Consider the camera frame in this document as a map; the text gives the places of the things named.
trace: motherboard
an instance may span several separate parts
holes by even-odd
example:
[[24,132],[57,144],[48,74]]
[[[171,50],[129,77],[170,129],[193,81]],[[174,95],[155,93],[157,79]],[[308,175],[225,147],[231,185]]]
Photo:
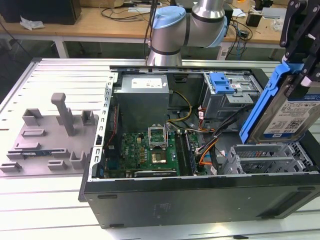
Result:
[[[164,141],[162,147],[153,143]],[[187,176],[196,171],[195,149],[199,146],[195,133],[124,132],[118,161],[107,161],[108,178],[154,176]]]

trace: aluminum workbench surface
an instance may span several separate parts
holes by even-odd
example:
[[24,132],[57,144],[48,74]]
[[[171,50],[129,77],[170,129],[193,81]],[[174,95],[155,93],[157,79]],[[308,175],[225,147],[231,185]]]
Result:
[[[0,160],[12,147],[19,133],[26,108],[39,108],[43,115],[58,111],[50,99],[53,92],[66,94],[72,113],[99,110],[104,95],[103,76],[109,65],[143,65],[130,59],[43,59],[32,62],[0,105]],[[184,66],[261,68],[267,76],[277,62],[184,61]],[[78,201],[82,176],[0,178],[0,239],[103,239],[171,240],[320,239],[320,198],[316,198],[289,217],[280,220],[226,222],[176,226],[101,229],[87,203]]]

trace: yellow cable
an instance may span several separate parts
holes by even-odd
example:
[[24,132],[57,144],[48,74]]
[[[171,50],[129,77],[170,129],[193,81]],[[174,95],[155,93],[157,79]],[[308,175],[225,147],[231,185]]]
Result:
[[190,117],[191,112],[192,112],[192,106],[191,106],[190,102],[188,101],[188,99],[187,99],[185,96],[183,96],[180,92],[178,92],[178,91],[173,91],[173,92],[176,93],[176,94],[178,94],[178,95],[180,95],[180,96],[188,103],[188,105],[189,105],[189,112],[188,112],[187,116],[184,116],[184,117],[181,117],[181,118],[176,118],[176,119],[168,119],[167,121],[168,121],[168,122],[183,121],[183,120],[185,120],[185,119],[187,119],[187,118]]

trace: gray 3d printed holder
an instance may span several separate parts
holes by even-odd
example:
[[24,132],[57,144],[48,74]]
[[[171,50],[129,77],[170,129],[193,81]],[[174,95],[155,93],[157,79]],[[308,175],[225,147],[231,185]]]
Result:
[[54,93],[51,102],[58,116],[42,116],[27,109],[23,125],[7,157],[0,177],[82,174],[95,140],[98,116],[91,110],[73,115],[64,93]]

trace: wooden desk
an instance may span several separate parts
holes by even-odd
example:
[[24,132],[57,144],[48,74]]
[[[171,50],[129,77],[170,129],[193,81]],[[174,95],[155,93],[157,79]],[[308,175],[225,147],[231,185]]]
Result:
[[[247,12],[252,5],[250,0],[244,3],[235,1],[233,4],[237,8]],[[135,12],[123,12],[113,14],[113,17],[127,17],[136,15]],[[67,41],[79,42],[108,42],[108,43],[143,43],[147,21],[139,16],[141,21],[119,22],[101,16],[99,8],[83,7],[80,18],[74,25],[45,24],[45,28],[34,29],[32,31],[23,28],[19,23],[6,23],[3,25],[16,39],[45,40],[54,41],[61,58],[68,58],[68,51],[65,46]],[[240,23],[245,23],[246,18],[237,18]],[[248,47],[259,48],[279,48],[281,32],[276,32],[271,28],[272,20],[261,19],[258,27],[251,27],[253,36],[248,43]],[[0,28],[0,39],[7,39],[9,36]],[[236,31],[230,27],[227,36],[221,46],[223,50],[229,49],[235,40]]]

